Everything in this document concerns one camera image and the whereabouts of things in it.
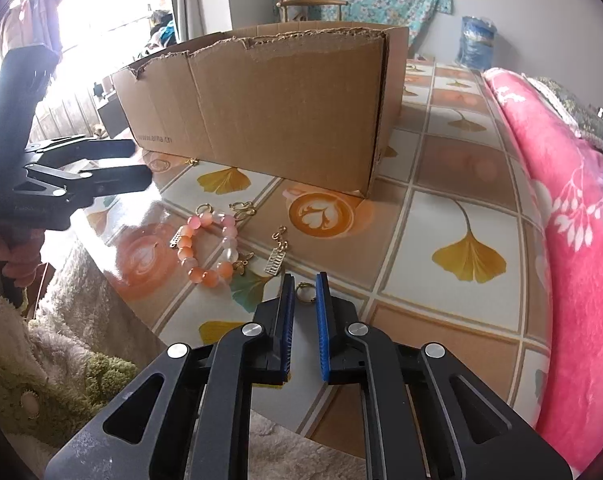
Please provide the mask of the left hand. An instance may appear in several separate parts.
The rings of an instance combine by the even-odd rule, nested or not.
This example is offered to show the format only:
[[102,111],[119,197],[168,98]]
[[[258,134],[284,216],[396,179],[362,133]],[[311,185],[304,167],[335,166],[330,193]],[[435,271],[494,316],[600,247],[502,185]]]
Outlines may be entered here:
[[32,230],[25,243],[12,248],[0,235],[0,261],[4,262],[3,275],[14,280],[17,287],[28,287],[32,284],[41,263],[43,244],[43,230]]

